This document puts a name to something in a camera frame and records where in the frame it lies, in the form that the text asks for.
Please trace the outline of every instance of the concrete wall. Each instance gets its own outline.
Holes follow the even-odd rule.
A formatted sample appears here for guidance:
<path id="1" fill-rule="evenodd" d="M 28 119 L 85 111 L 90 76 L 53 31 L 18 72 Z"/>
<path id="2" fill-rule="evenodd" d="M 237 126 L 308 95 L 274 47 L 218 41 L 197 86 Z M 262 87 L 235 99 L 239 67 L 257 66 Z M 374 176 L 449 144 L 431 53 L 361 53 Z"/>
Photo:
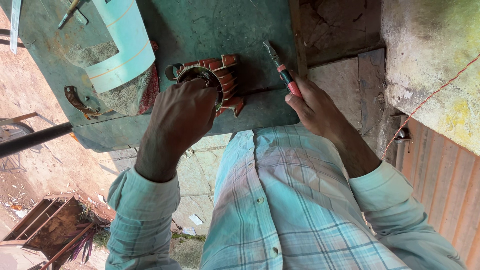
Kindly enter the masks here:
<path id="1" fill-rule="evenodd" d="M 384 0 L 387 100 L 410 114 L 475 58 L 479 14 L 478 0 Z M 413 118 L 480 155 L 480 60 Z"/>

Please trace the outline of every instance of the shirt sleeve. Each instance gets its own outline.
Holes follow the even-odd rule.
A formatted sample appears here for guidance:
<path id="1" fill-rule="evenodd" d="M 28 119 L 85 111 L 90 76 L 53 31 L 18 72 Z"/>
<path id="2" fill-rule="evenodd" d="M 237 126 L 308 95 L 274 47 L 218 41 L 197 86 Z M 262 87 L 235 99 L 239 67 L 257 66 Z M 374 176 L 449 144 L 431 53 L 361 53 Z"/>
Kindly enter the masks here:
<path id="1" fill-rule="evenodd" d="M 431 225 L 413 188 L 392 165 L 349 180 L 376 238 L 412 269 L 466 269 L 455 248 Z"/>
<path id="2" fill-rule="evenodd" d="M 179 203 L 176 176 L 166 183 L 155 183 L 134 168 L 123 171 L 108 192 L 108 204 L 117 214 L 110 226 L 105 269 L 180 270 L 168 254 L 172 213 Z"/>

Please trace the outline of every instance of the light blue checkered shirt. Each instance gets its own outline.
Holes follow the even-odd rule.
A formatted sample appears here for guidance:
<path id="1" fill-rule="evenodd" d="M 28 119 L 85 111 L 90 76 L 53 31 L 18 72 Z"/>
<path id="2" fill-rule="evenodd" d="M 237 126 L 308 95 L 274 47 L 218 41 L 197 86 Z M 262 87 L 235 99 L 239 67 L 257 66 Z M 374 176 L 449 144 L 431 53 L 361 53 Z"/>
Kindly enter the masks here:
<path id="1" fill-rule="evenodd" d="M 303 126 L 239 132 L 217 173 L 200 268 L 465 268 L 394 167 L 347 179 L 335 146 Z M 180 269 L 168 255 L 176 177 L 159 184 L 126 170 L 108 201 L 117 216 L 107 270 Z"/>

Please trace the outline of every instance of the ruler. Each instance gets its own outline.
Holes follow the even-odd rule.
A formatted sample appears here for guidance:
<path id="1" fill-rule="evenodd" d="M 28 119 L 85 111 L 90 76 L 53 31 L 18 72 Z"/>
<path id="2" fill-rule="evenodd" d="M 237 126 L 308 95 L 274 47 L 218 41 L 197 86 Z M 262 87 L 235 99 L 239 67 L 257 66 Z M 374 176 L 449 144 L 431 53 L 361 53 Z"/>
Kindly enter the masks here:
<path id="1" fill-rule="evenodd" d="M 22 0 L 12 0 L 12 26 L 10 28 L 10 50 L 17 54 L 18 21 L 20 19 L 20 8 Z"/>

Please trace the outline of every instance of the screwdriver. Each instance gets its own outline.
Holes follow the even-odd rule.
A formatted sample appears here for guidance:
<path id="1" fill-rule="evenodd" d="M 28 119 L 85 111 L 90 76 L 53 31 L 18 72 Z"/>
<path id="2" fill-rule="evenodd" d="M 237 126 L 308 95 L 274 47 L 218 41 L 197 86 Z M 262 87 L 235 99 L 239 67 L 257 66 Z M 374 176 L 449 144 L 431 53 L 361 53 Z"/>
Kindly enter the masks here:
<path id="1" fill-rule="evenodd" d="M 280 62 L 280 58 L 278 57 L 278 55 L 276 54 L 276 51 L 272 48 L 268 40 L 264 41 L 264 46 L 267 49 L 268 53 L 270 54 L 270 57 L 272 58 L 273 62 L 275 62 L 276 70 L 280 74 L 280 78 L 282 78 L 282 81 L 290 90 L 290 93 L 292 93 L 293 95 L 299 98 L 303 98 L 297 83 L 295 83 L 295 81 L 293 80 L 292 76 L 288 72 L 285 65 Z"/>
<path id="2" fill-rule="evenodd" d="M 67 20 L 68 16 L 70 16 L 70 14 L 75 10 L 75 7 L 78 5 L 78 2 L 80 2 L 80 0 L 73 0 L 73 2 L 71 3 L 70 7 L 68 7 L 68 10 L 67 10 L 67 13 L 65 14 L 65 16 L 63 17 L 63 19 L 61 20 L 60 24 L 59 24 L 59 27 L 57 29 L 60 29 L 60 27 L 65 23 L 65 21 Z"/>

